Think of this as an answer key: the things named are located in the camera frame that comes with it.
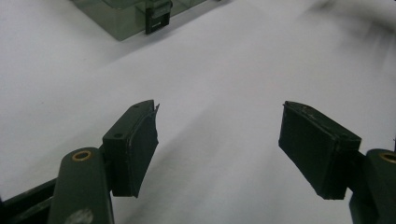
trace screw hole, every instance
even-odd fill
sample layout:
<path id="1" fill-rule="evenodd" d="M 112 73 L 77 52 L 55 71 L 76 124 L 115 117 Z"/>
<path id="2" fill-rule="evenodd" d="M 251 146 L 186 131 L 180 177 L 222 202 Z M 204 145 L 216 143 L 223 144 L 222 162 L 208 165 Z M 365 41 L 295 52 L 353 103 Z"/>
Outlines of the screw hole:
<path id="1" fill-rule="evenodd" d="M 396 163 L 396 155 L 394 153 L 384 152 L 379 154 L 379 156 L 385 161 Z"/>
<path id="2" fill-rule="evenodd" d="M 77 152 L 73 155 L 73 161 L 86 161 L 91 157 L 92 153 L 88 150 Z"/>

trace green plastic container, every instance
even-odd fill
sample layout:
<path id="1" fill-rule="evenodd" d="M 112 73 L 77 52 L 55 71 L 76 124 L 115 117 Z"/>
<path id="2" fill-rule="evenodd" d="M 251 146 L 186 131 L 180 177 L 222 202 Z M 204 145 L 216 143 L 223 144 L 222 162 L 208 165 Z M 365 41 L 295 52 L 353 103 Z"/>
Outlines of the green plastic container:
<path id="1" fill-rule="evenodd" d="M 206 0 L 73 0 L 76 6 L 118 40 L 143 30 L 155 32 L 169 18 Z"/>

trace white table surface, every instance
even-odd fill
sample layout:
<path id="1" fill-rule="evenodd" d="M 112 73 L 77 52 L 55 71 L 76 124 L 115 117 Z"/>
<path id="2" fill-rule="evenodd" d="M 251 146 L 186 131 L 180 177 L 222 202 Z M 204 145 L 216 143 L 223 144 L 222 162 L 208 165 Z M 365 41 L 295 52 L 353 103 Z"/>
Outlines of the white table surface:
<path id="1" fill-rule="evenodd" d="M 0 2 L 0 195 L 54 178 L 154 99 L 160 144 L 116 223 L 351 223 L 277 146 L 282 104 L 311 105 L 393 149 L 396 42 L 315 0 L 208 1 L 150 36 L 118 42 L 72 2 Z"/>

